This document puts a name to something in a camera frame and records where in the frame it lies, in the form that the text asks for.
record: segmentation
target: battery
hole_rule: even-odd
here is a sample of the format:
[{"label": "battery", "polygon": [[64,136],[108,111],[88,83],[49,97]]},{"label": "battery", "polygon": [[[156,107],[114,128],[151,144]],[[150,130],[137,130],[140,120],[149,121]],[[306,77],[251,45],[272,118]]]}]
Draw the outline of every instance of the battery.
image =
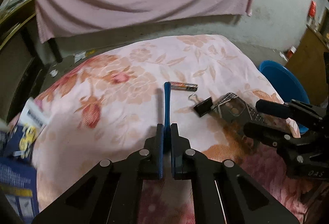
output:
[{"label": "battery", "polygon": [[186,90],[186,91],[197,91],[197,84],[182,83],[182,82],[170,82],[171,89]]}]

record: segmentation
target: blue handle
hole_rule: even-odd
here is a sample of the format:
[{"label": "blue handle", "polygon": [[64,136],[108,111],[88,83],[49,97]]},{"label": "blue handle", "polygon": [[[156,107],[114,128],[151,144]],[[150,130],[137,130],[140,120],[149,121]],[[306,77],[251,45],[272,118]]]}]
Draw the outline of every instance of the blue handle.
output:
[{"label": "blue handle", "polygon": [[170,139],[170,82],[164,84],[164,138],[163,151],[169,152],[171,149]]}]

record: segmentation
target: metal screw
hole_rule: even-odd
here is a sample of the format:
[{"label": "metal screw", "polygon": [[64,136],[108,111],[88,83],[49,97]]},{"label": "metal screw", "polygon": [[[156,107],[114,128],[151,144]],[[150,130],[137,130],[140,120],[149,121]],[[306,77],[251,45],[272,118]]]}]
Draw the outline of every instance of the metal screw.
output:
[{"label": "metal screw", "polygon": [[193,149],[187,149],[187,150],[185,151],[185,153],[186,153],[187,155],[189,155],[189,156],[193,156],[193,155],[195,155],[195,150],[193,150]]},{"label": "metal screw", "polygon": [[232,160],[225,160],[224,161],[224,165],[226,167],[233,167],[234,166],[234,162]]},{"label": "metal screw", "polygon": [[149,153],[150,153],[150,151],[149,151],[148,149],[141,149],[141,150],[139,151],[139,154],[140,154],[141,156],[147,156],[147,155],[149,155]]},{"label": "metal screw", "polygon": [[99,162],[100,166],[102,167],[106,167],[109,166],[111,164],[111,161],[108,159],[103,159],[102,161]]},{"label": "metal screw", "polygon": [[298,163],[302,163],[302,162],[304,162],[304,158],[303,158],[301,155],[298,155],[298,156],[297,156],[297,162],[298,162]]}]

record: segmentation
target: floral bedsheet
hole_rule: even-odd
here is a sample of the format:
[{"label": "floral bedsheet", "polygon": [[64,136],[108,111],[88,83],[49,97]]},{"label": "floral bedsheet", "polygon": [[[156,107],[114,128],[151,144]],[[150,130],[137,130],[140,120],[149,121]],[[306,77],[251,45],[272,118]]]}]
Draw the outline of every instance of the floral bedsheet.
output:
[{"label": "floral bedsheet", "polygon": [[[32,159],[40,210],[100,160],[115,162],[143,147],[163,123],[166,81],[196,83],[202,99],[234,92],[251,105],[260,98],[283,102],[251,60],[219,35],[161,37],[95,56],[37,98],[51,118]],[[171,122],[180,135],[208,158],[237,162],[301,221],[307,208],[298,198],[312,185],[287,178],[275,149],[261,145],[253,152],[236,125],[199,118],[190,94],[171,92]],[[139,224],[195,223],[190,182],[174,181],[165,170],[162,181],[144,181]]]}]

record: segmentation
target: blue bucket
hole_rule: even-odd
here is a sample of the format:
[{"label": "blue bucket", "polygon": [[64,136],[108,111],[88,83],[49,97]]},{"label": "blue bucket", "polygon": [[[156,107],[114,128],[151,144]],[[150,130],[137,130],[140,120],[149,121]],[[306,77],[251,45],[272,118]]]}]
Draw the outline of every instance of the blue bucket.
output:
[{"label": "blue bucket", "polygon": [[[263,61],[258,70],[267,78],[284,102],[295,99],[310,104],[310,100],[298,79],[284,66],[273,61]],[[298,124],[300,133],[308,131]]]}]

